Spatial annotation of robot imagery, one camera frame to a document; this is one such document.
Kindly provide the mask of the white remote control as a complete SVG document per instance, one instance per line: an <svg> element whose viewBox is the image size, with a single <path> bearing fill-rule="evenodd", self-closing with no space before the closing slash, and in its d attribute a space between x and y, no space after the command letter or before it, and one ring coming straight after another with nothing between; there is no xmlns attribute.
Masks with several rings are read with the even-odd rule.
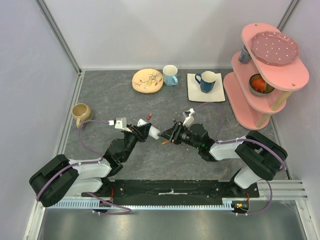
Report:
<svg viewBox="0 0 320 240"><path fill-rule="evenodd" d="M139 119L138 122L137 122L137 126L138 127L141 127L141 126L145 126L147 125L148 122L143 120L143 119ZM158 130L157 128L155 128L153 125L150 126L150 129L149 129L149 132L148 132L148 135L152 138L154 138L155 140L158 140L160 138L160 130Z"/></svg>

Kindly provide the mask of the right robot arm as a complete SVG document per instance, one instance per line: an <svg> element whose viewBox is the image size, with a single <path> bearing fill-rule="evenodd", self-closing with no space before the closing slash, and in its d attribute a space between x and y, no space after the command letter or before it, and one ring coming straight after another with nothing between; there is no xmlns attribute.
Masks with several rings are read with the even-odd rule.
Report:
<svg viewBox="0 0 320 240"><path fill-rule="evenodd" d="M235 197L242 196L260 180L273 180L279 171L286 169L286 150L256 130L240 138L221 141L212 139L202 124L187 127L176 122L160 136L175 145L184 143L196 148L207 162L241 159L246 167L240 169L229 184L229 191Z"/></svg>

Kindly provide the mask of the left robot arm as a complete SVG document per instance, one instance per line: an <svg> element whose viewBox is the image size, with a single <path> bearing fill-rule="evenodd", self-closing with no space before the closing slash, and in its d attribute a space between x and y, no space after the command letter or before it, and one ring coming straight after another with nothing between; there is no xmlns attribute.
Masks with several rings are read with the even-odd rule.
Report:
<svg viewBox="0 0 320 240"><path fill-rule="evenodd" d="M106 196L110 185L104 178L114 176L122 168L138 142L148 137L158 139L160 131L151 123L140 119L137 125L127 124L126 118L106 121L106 124L120 130L123 138L114 139L104 154L89 160L68 159L64 154L56 155L30 179L29 184L36 194L36 200L44 207L51 207L65 196L95 193Z"/></svg>

